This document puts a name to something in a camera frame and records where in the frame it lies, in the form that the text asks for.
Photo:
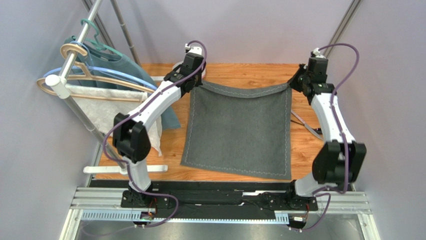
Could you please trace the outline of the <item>grey cloth napkin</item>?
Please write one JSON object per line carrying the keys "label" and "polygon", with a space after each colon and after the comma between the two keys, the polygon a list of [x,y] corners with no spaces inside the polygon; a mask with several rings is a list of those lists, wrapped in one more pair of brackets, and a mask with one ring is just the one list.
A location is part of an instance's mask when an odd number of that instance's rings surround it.
{"label": "grey cloth napkin", "polygon": [[243,89],[205,81],[190,93],[181,165],[290,180],[292,90]]}

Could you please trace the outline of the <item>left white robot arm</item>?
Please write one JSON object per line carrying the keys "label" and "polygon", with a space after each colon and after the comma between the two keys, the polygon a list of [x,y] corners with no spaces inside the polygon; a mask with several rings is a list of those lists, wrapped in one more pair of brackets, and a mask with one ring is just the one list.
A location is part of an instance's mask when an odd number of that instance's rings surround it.
{"label": "left white robot arm", "polygon": [[151,151],[148,131],[173,103],[193,88],[202,85],[206,59],[200,53],[188,52],[182,64],[165,77],[160,86],[139,107],[114,118],[113,146],[122,156],[129,177],[129,187],[143,196],[152,182],[148,174],[147,156]]}

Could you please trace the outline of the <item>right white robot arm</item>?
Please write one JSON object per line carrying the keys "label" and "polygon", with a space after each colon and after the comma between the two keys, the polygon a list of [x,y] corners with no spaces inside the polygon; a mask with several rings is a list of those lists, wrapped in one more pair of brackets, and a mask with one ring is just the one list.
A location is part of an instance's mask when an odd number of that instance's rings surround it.
{"label": "right white robot arm", "polygon": [[294,181],[294,192],[300,197],[313,197],[324,190],[344,194],[361,170],[367,148],[350,133],[338,105],[335,86],[327,83],[328,59],[311,56],[300,64],[287,82],[303,93],[318,119],[323,147],[312,163],[311,173]]}

